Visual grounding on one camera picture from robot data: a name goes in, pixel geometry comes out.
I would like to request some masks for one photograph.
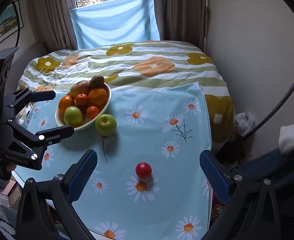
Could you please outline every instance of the red ball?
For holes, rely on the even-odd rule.
[[[151,175],[151,166],[148,163],[138,163],[136,174],[141,179],[146,179]]]

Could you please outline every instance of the plastic bag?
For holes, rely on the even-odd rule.
[[[241,136],[245,136],[255,127],[255,119],[249,112],[236,114],[237,132]]]

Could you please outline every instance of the striped duvet cover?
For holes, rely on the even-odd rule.
[[[213,60],[196,46],[179,41],[143,41],[95,49],[60,50],[32,60],[19,87],[68,91],[94,75],[109,78],[117,91],[164,91],[198,82],[206,95],[213,147],[234,135],[234,108],[227,84]],[[186,111],[197,102],[188,102]]]

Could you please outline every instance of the curtain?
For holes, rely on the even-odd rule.
[[[206,0],[154,0],[161,40],[205,46]]]
[[[79,49],[159,40],[154,0],[111,0],[70,11]]]
[[[67,0],[27,0],[27,9],[35,39],[48,51],[77,49]]]

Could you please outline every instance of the white bowl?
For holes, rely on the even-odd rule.
[[[108,101],[107,101],[106,105],[104,106],[103,110],[100,111],[100,113],[94,119],[89,119],[87,116],[85,116],[85,120],[82,121],[82,123],[84,123],[84,124],[79,127],[74,128],[75,132],[82,131],[82,130],[85,130],[85,129],[91,127],[93,124],[95,124],[95,120],[100,115],[106,113],[106,110],[109,106],[110,99],[111,99],[111,88],[107,83],[104,83],[104,86],[107,88]],[[56,112],[55,112],[55,122],[56,122],[57,127],[66,125],[64,122],[64,119],[63,119],[63,114],[59,111],[58,106],[57,106]]]

